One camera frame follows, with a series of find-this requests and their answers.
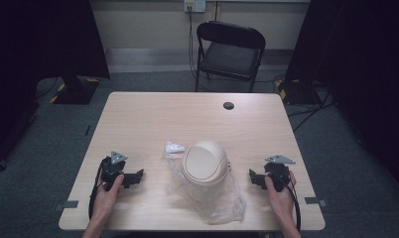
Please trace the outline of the person's right hand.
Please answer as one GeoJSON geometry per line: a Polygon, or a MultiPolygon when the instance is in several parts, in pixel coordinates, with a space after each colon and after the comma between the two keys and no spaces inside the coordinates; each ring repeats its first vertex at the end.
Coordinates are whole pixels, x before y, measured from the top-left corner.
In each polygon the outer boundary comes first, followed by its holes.
{"type": "Polygon", "coordinates": [[[279,222],[293,222],[294,198],[290,190],[296,185],[296,179],[293,173],[290,173],[291,182],[282,191],[277,192],[274,184],[269,177],[265,178],[270,206],[279,222]]]}

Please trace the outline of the grey tape strip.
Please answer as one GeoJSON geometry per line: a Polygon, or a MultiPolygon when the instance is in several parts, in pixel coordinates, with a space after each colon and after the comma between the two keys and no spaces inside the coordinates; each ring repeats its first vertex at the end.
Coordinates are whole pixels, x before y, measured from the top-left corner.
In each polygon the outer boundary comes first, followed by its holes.
{"type": "Polygon", "coordinates": [[[66,208],[77,208],[78,200],[68,200],[62,203],[58,203],[54,207],[54,211],[63,211],[66,208]]]}
{"type": "Polygon", "coordinates": [[[320,207],[328,206],[328,202],[325,199],[319,199],[317,197],[305,197],[306,204],[318,204],[320,207]]]}

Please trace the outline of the white wall socket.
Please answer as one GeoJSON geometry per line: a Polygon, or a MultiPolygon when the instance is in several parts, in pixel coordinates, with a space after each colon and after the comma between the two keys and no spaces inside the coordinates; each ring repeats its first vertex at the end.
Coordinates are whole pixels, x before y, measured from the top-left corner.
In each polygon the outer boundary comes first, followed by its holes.
{"type": "Polygon", "coordinates": [[[187,13],[204,13],[206,11],[206,1],[184,0],[184,11],[187,13]]]}

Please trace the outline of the beige swing-lid trash bin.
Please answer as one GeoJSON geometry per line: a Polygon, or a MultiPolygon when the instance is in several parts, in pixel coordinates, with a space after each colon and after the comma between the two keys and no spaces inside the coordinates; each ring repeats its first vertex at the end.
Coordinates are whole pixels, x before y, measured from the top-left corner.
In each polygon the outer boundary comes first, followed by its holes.
{"type": "Polygon", "coordinates": [[[225,183],[227,154],[213,140],[197,141],[184,153],[182,172],[189,195],[197,201],[206,202],[217,195],[225,183]]]}

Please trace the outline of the black stand base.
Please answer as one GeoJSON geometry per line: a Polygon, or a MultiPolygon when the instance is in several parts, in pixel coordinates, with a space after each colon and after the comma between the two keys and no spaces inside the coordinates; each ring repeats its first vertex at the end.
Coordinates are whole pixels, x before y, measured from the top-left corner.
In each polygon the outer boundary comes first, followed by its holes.
{"type": "Polygon", "coordinates": [[[315,87],[312,84],[304,84],[299,80],[278,80],[276,86],[282,101],[288,105],[321,104],[315,87]]]}
{"type": "Polygon", "coordinates": [[[66,76],[63,81],[64,83],[51,99],[53,104],[87,105],[99,85],[97,79],[77,76],[66,76]]]}

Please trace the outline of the clear plastic bag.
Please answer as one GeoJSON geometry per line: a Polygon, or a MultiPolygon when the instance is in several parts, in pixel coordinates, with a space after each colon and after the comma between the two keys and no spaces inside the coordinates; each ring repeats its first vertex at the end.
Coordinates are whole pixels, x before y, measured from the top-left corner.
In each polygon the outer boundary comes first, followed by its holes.
{"type": "Polygon", "coordinates": [[[246,200],[231,172],[231,164],[223,166],[225,175],[216,185],[199,187],[183,174],[183,154],[166,153],[165,159],[171,179],[166,186],[167,195],[179,195],[189,210],[211,225],[242,221],[246,210],[246,200]]]}

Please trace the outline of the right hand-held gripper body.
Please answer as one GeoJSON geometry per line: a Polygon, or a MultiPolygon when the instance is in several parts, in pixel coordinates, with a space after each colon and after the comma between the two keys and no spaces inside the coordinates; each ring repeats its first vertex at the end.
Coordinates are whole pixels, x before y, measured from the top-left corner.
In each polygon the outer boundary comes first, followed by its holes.
{"type": "Polygon", "coordinates": [[[291,181],[289,165],[294,165],[296,162],[282,155],[268,157],[265,161],[267,164],[264,166],[264,171],[271,178],[275,190],[282,191],[291,181]]]}

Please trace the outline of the black curtain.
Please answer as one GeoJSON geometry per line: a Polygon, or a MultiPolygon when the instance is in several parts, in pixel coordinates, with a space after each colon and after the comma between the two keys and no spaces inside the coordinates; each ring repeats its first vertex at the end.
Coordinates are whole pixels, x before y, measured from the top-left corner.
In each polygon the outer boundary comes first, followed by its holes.
{"type": "Polygon", "coordinates": [[[286,79],[328,83],[399,184],[399,0],[310,0],[286,79]]]}
{"type": "Polygon", "coordinates": [[[90,0],[0,0],[0,169],[49,77],[107,78],[90,0]]]}

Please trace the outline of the person's left hand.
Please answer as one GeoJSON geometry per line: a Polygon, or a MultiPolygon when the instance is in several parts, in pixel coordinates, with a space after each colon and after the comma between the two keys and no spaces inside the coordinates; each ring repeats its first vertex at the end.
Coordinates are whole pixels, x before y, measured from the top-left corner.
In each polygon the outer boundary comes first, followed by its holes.
{"type": "Polygon", "coordinates": [[[97,194],[93,205],[92,219],[107,219],[112,213],[114,204],[117,199],[118,191],[123,183],[124,175],[119,175],[113,183],[110,190],[105,190],[102,181],[97,185],[97,194]]]}

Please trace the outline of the black folding chair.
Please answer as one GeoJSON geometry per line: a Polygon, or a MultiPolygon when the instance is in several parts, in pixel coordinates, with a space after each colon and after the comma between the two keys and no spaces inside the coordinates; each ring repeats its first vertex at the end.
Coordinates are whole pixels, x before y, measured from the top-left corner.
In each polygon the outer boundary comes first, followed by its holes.
{"type": "Polygon", "coordinates": [[[208,21],[197,27],[199,41],[196,90],[200,73],[249,81],[253,90],[266,47],[263,35],[251,27],[208,21]]]}

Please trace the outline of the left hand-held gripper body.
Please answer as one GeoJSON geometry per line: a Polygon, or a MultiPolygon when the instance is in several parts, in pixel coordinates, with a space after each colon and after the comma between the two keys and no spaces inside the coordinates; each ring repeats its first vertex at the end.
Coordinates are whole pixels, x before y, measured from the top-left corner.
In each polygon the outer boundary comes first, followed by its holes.
{"type": "Polygon", "coordinates": [[[101,167],[101,181],[103,182],[104,189],[110,191],[116,178],[119,175],[124,175],[124,182],[128,181],[128,174],[123,173],[123,169],[128,157],[126,155],[112,151],[110,157],[106,157],[100,163],[101,167]]]}

